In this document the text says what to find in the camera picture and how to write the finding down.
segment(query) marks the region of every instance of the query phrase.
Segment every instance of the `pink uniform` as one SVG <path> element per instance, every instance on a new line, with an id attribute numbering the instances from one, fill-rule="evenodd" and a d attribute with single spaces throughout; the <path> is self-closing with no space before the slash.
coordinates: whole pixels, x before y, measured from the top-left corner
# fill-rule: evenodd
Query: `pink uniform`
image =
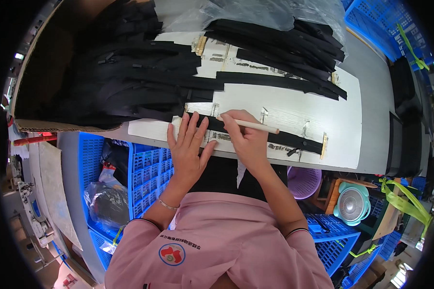
<path id="1" fill-rule="evenodd" d="M 113 288 L 210 288 L 224 273 L 240 289 L 333 288 L 304 229 L 286 239 L 266 202 L 226 193 L 183 198 L 175 230 L 133 220 L 104 277 Z"/>

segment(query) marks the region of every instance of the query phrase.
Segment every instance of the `black pants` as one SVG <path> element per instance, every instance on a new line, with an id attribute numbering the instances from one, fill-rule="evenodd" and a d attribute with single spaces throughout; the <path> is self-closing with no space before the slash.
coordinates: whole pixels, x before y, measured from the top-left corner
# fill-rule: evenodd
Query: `black pants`
<path id="1" fill-rule="evenodd" d="M 285 185 L 288 183 L 287 167 L 272 165 L 278 177 Z M 266 202 L 259 182 L 249 173 L 244 172 L 242 181 L 237 188 L 238 161 L 220 157 L 210 157 L 202 176 L 189 192 L 211 191 L 251 197 Z"/>

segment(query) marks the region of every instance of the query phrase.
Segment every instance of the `silver bracelet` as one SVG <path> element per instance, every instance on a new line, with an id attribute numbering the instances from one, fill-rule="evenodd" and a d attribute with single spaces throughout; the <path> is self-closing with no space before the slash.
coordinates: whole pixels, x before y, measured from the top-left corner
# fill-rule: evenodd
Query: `silver bracelet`
<path id="1" fill-rule="evenodd" d="M 159 200 L 159 202 L 161 203 L 161 205 L 163 205 L 164 207 L 166 207 L 166 208 L 168 208 L 168 209 L 171 209 L 171 210 L 177 210 L 178 208 L 180 208 L 180 205 L 178 206 L 178 207 L 171 207 L 171 206 L 169 206 L 169 205 L 167 205 L 166 203 L 164 203 L 160 198 L 158 199 Z"/>

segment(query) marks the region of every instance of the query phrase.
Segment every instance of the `embroidered logo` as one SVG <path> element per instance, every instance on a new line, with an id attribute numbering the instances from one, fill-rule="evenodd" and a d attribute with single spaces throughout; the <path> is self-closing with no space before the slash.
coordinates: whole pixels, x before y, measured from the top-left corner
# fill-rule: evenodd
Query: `embroidered logo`
<path id="1" fill-rule="evenodd" d="M 185 249 L 177 243 L 166 244 L 159 249 L 159 257 L 167 265 L 178 266 L 185 260 Z"/>

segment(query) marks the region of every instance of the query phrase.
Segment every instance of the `green strap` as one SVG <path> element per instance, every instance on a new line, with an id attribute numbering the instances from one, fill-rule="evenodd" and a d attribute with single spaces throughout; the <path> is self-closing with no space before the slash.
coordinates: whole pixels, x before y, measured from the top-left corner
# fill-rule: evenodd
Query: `green strap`
<path id="1" fill-rule="evenodd" d="M 335 240 L 337 243 L 339 243 L 339 245 L 341 245 L 342 247 L 344 247 L 344 245 L 339 242 L 338 240 Z M 355 255 L 352 251 L 349 252 L 349 254 L 351 254 L 354 258 L 360 257 L 361 255 L 364 255 L 366 253 L 371 254 L 371 252 L 373 252 L 374 249 L 376 249 L 376 245 L 372 244 L 371 247 L 369 247 L 368 249 L 366 249 L 365 251 L 363 251 L 362 253 Z"/>
<path id="2" fill-rule="evenodd" d="M 421 234 L 421 238 L 423 238 L 426 234 L 428 226 L 432 221 L 432 216 L 421 205 L 419 200 L 400 183 L 393 180 L 387 180 L 385 178 L 380 178 L 380 183 L 382 183 L 381 192 L 386 194 L 386 200 L 389 202 L 389 204 L 393 205 L 399 211 L 406 213 L 423 223 L 424 229 Z M 388 184 L 393 184 L 397 186 L 399 190 L 404 193 L 413 204 L 394 194 L 394 192 L 391 191 L 391 189 L 387 186 Z"/>
<path id="3" fill-rule="evenodd" d="M 121 226 L 121 227 L 119 228 L 119 230 L 117 231 L 116 238 L 114 238 L 114 240 L 112 241 L 112 244 L 113 244 L 114 246 L 117 246 L 116 241 L 117 241 L 117 239 L 119 238 L 119 235 L 121 234 L 121 232 L 122 232 L 122 230 L 124 229 L 124 227 L 125 227 L 125 226 Z"/>
<path id="4" fill-rule="evenodd" d="M 410 41 L 408 40 L 407 36 L 405 35 L 405 31 L 402 28 L 402 26 L 399 23 L 397 23 L 397 27 L 399 28 L 400 35 L 402 35 L 402 38 L 404 39 L 405 44 L 407 45 L 407 47 L 410 50 L 410 52 L 413 55 L 413 57 L 415 58 L 415 63 L 418 65 L 418 67 L 420 69 L 426 68 L 426 70 L 429 70 L 429 67 L 426 65 L 426 63 L 424 63 L 424 61 L 422 61 L 421 59 L 419 59 L 415 55 L 415 53 L 413 52 L 413 49 L 411 48 L 411 45 L 410 45 Z"/>

